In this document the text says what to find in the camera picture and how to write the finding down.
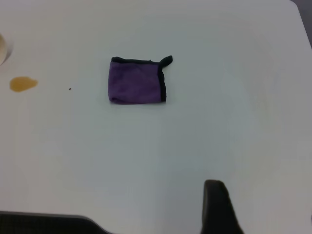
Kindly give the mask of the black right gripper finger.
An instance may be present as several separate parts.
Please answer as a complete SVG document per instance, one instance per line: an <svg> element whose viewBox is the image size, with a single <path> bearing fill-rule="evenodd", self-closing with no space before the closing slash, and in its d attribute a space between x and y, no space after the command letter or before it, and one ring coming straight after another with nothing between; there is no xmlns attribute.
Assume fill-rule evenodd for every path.
<svg viewBox="0 0 312 234"><path fill-rule="evenodd" d="M206 180L203 190L202 234L242 234L229 192L222 181Z"/></svg>

